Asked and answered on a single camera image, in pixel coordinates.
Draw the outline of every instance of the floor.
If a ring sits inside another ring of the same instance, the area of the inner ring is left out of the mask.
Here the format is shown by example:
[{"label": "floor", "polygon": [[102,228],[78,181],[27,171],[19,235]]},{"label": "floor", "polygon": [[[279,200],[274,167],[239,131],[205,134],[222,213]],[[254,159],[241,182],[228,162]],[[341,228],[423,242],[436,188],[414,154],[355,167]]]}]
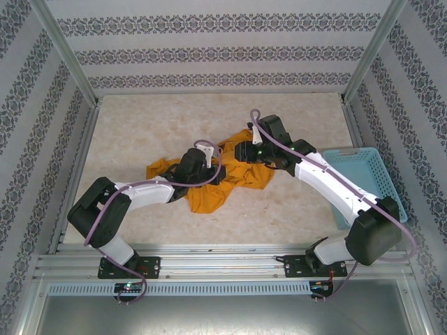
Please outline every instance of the floor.
[{"label": "floor", "polygon": [[[140,181],[146,165],[181,157],[197,139],[225,140],[246,128],[252,108],[279,115],[292,140],[319,151],[352,146],[337,94],[106,96],[77,198],[99,177]],[[236,188],[212,214],[193,214],[181,199],[132,211],[119,229],[129,243],[158,244],[310,243],[336,232],[328,201],[282,171],[262,191]],[[82,242],[68,225],[64,243]]]}]

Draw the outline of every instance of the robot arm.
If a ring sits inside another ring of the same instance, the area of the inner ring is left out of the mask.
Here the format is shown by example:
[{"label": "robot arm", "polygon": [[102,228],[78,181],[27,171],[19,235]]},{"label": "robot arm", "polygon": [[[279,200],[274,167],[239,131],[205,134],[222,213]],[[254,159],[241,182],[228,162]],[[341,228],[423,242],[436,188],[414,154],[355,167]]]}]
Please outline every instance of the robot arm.
[{"label": "robot arm", "polygon": [[[400,241],[402,238],[400,229],[362,200],[368,199],[392,217],[399,218],[396,201],[390,197],[379,199],[356,186],[331,167],[308,142],[304,140],[292,142],[278,116],[264,117],[258,121],[258,125],[276,141],[320,163],[324,169],[279,148],[260,134],[251,123],[249,127],[254,132],[254,139],[252,142],[242,142],[236,146],[236,159],[247,163],[263,163],[267,166],[274,163],[277,169],[285,170],[292,177],[297,177],[315,188],[340,210],[351,226],[349,232],[326,237],[306,251],[307,264],[314,271],[334,262],[352,259],[363,265],[371,265]],[[352,194],[343,183],[328,173],[328,170],[354,187],[361,194],[361,198]]]},{"label": "robot arm", "polygon": [[[203,183],[217,174],[217,165],[211,162],[213,149],[197,144],[183,155],[179,164],[144,183],[113,183],[106,177],[98,178],[68,213],[68,221],[100,252],[116,263],[134,270],[138,254],[118,234],[117,231],[125,215],[134,209],[149,204],[167,204],[186,195],[191,185]],[[219,184],[225,177],[224,167],[211,184]],[[128,187],[115,195],[118,190]],[[110,205],[103,211],[96,229],[92,227],[101,212],[101,207],[115,195]]]}]

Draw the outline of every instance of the patterned wallpaper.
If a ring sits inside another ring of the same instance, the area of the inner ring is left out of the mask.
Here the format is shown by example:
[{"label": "patterned wallpaper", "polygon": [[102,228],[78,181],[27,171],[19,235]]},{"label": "patterned wallpaper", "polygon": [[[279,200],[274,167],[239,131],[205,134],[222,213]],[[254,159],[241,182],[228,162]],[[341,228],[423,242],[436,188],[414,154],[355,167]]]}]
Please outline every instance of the patterned wallpaper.
[{"label": "patterned wallpaper", "polygon": [[447,334],[446,4],[407,3],[351,104],[362,141],[380,151],[409,216],[435,334]]},{"label": "patterned wallpaper", "polygon": [[99,96],[342,92],[390,0],[51,0]]},{"label": "patterned wallpaper", "polygon": [[26,0],[0,0],[0,334],[61,213],[89,106]]}]

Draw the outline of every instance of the black mounting plate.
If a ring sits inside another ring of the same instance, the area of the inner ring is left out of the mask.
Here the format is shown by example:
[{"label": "black mounting plate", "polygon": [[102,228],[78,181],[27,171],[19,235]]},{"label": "black mounting plate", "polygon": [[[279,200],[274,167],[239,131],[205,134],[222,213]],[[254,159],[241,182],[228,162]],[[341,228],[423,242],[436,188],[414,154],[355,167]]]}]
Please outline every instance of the black mounting plate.
[{"label": "black mounting plate", "polygon": [[[135,272],[142,274],[146,279],[158,279],[160,274],[160,257],[139,257]],[[139,278],[114,266],[107,258],[101,258],[98,269],[99,279],[128,279]]]},{"label": "black mounting plate", "polygon": [[315,273],[306,263],[305,255],[285,255],[277,256],[276,260],[284,264],[284,273],[286,278],[303,278],[303,277],[330,277],[330,271],[334,271],[334,277],[346,277],[345,262],[335,262],[331,265],[321,267]]}]

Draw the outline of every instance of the blue basket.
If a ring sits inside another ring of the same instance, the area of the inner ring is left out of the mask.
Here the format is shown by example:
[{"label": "blue basket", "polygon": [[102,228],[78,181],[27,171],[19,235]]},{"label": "blue basket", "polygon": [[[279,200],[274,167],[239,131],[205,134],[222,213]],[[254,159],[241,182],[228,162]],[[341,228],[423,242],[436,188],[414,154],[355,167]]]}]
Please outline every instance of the blue basket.
[{"label": "blue basket", "polygon": [[[353,183],[380,198],[392,197],[399,205],[400,222],[408,219],[379,152],[375,148],[328,150],[324,159]],[[332,206],[337,227],[348,229],[348,221]]]}]

